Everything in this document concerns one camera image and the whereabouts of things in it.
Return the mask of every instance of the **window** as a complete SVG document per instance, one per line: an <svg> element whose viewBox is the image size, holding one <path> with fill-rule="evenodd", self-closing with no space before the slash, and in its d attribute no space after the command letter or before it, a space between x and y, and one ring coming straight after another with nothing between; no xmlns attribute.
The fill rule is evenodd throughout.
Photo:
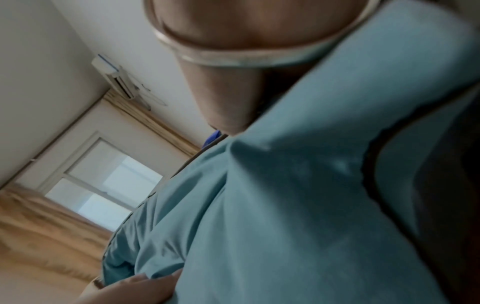
<svg viewBox="0 0 480 304"><path fill-rule="evenodd" d="M160 174L99 139L45 196L114 231L161 179Z"/></svg>

